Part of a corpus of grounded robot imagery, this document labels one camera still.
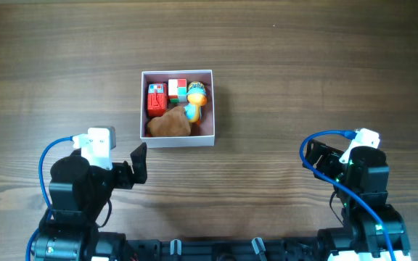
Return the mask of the yellow round gear toy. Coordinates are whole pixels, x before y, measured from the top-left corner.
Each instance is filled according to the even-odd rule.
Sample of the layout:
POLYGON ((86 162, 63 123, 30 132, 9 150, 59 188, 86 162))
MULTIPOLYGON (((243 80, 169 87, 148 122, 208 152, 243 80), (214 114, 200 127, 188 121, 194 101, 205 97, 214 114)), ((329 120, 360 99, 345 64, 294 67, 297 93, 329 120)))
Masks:
POLYGON ((193 81, 188 85, 188 91, 193 89, 196 91, 205 91, 205 86, 199 81, 193 81))

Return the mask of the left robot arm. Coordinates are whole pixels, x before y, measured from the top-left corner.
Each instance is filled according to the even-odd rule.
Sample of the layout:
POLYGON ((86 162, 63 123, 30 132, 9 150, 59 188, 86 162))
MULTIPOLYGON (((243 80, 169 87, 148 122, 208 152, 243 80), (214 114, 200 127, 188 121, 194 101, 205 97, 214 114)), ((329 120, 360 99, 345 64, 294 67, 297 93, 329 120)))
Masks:
POLYGON ((28 241, 27 260, 137 260, 138 254, 122 233, 102 232, 97 218, 111 210, 115 189, 130 190, 147 180, 147 145, 130 154, 130 162, 110 169, 93 166, 80 149, 51 167, 47 192, 51 204, 28 241))

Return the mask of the pink white box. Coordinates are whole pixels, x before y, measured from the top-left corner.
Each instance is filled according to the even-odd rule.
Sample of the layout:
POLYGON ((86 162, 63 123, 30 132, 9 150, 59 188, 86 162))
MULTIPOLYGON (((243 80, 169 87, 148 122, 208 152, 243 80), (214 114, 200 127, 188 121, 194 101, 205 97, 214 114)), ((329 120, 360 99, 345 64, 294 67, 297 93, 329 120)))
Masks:
POLYGON ((216 138, 215 105, 213 95, 212 70, 167 70, 143 71, 141 94, 140 139, 149 148, 171 148, 188 146, 213 146, 216 138), (151 137, 147 133, 147 91, 151 83, 168 82, 171 78, 186 78, 187 82, 199 81, 206 87, 208 103, 202 108, 202 119, 199 125, 192 126, 190 136, 151 137))

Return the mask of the red toy truck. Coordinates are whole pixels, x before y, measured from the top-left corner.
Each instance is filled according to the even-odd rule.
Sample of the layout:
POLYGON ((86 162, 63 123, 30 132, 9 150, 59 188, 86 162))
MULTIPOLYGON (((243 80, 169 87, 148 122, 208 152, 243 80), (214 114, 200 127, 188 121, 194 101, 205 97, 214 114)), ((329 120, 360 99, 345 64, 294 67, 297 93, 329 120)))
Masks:
POLYGON ((163 116, 168 107, 166 83, 151 83, 147 92, 147 114, 149 117, 163 116))

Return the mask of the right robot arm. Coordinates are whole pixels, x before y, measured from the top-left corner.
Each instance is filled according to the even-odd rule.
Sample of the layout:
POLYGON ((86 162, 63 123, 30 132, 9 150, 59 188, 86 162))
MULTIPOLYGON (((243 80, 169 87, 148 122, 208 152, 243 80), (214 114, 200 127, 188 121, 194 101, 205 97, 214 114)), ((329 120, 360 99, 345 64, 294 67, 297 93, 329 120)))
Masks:
POLYGON ((316 178, 333 182, 343 208, 341 227, 317 233, 318 260, 410 260, 410 243, 401 214, 388 204, 390 168, 377 138, 355 138, 341 151, 310 139, 300 150, 303 166, 316 178))

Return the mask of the yellow duck toy blue hat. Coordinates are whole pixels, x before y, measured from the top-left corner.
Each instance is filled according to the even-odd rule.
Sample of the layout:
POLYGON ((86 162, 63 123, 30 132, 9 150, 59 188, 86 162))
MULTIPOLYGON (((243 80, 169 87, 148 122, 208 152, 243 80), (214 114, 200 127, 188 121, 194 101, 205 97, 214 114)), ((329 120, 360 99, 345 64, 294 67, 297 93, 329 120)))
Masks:
POLYGON ((187 94, 188 105, 184 107, 185 114, 190 123, 195 123, 201 118, 201 108, 207 104, 205 88, 191 88, 187 94))

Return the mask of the colourful puzzle cube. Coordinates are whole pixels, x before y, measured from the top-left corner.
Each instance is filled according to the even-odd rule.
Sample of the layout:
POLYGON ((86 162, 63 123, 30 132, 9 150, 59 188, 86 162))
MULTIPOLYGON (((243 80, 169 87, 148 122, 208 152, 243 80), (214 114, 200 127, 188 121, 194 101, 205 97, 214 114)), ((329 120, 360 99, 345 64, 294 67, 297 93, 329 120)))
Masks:
POLYGON ((187 80, 175 78, 168 81, 168 98, 171 103, 187 102, 187 80))

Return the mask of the brown plush capybara toy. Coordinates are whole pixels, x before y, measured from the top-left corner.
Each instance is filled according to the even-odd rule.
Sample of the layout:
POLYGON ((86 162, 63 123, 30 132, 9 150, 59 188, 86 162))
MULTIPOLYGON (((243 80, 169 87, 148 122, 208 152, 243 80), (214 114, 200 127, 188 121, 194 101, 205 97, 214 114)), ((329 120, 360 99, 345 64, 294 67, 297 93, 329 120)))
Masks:
POLYGON ((189 136, 191 126, 184 107, 177 106, 163 116, 154 117, 147 123, 148 133, 153 137, 189 136))

